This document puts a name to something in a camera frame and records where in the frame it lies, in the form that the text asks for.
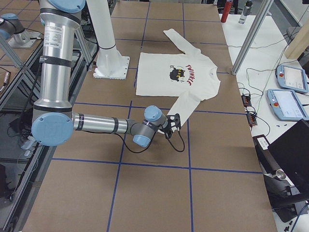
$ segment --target clear bottle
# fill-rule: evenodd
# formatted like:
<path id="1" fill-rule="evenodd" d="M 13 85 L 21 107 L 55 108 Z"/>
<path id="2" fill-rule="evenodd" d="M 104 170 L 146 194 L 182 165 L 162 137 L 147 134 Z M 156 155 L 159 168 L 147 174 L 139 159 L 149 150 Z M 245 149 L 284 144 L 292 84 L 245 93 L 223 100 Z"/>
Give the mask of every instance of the clear bottle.
<path id="1" fill-rule="evenodd" d="M 251 0 L 248 0 L 246 2 L 245 7 L 243 8 L 243 11 L 241 13 L 240 19 L 238 21 L 240 24 L 244 24 L 245 23 L 247 16 L 250 14 L 250 10 L 251 10 L 252 4 L 253 3 L 252 3 Z"/>

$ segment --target warning label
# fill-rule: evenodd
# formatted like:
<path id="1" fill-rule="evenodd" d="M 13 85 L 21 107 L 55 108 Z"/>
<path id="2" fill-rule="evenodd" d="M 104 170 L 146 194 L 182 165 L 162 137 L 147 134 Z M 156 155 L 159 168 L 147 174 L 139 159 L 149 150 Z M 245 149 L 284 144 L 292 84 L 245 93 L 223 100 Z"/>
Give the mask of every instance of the warning label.
<path id="1" fill-rule="evenodd" d="M 45 27 L 44 46 L 62 48 L 62 28 L 59 27 Z"/>

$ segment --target red cylinder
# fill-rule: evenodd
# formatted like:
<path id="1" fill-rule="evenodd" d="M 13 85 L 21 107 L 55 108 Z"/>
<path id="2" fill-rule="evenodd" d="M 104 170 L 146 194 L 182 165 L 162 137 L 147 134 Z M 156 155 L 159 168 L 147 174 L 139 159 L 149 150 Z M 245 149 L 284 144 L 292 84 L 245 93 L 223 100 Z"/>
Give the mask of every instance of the red cylinder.
<path id="1" fill-rule="evenodd" d="M 226 0 L 225 7 L 224 7 L 224 10 L 223 10 L 223 14 L 222 14 L 222 18 L 221 18 L 222 23 L 226 22 L 226 19 L 227 19 L 228 14 L 230 13 L 232 4 L 233 4 L 233 0 Z"/>

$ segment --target white mounting base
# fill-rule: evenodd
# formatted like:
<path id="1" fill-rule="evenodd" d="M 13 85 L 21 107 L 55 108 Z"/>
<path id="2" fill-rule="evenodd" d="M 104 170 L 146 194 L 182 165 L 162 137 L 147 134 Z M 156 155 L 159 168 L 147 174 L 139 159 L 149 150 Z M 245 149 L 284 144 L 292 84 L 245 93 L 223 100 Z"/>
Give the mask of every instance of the white mounting base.
<path id="1" fill-rule="evenodd" d="M 129 68 L 129 62 L 130 62 L 130 57 L 120 57 L 120 66 L 119 68 L 111 72 L 110 74 L 106 74 L 104 70 L 106 68 L 104 66 L 98 66 L 95 69 L 95 72 L 93 73 L 94 78 L 108 78 L 108 79 L 121 79 L 125 80 L 126 78 L 126 73 Z"/>
<path id="2" fill-rule="evenodd" d="M 36 38 L 39 37 L 41 35 L 41 33 L 39 32 L 29 32 L 29 37 L 30 38 Z M 30 40 L 29 42 L 25 43 L 25 44 L 19 44 L 16 43 L 14 38 L 11 38 L 8 42 L 9 46 L 11 46 L 11 48 L 23 48 L 23 49 L 30 49 L 32 48 L 32 46 L 34 45 L 34 43 L 36 42 L 36 39 Z"/>

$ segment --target red bottle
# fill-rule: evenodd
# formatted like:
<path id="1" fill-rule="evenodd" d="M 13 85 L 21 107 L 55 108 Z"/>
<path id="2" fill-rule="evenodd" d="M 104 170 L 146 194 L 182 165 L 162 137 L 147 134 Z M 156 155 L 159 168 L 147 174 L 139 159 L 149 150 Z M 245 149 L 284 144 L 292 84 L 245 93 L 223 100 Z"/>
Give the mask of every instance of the red bottle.
<path id="1" fill-rule="evenodd" d="M 230 13 L 232 4 L 233 4 L 233 0 L 226 0 L 225 7 L 224 7 L 224 10 L 223 10 L 223 14 L 222 14 L 222 18 L 221 18 L 222 23 L 226 22 L 226 19 L 227 19 L 228 14 Z"/>

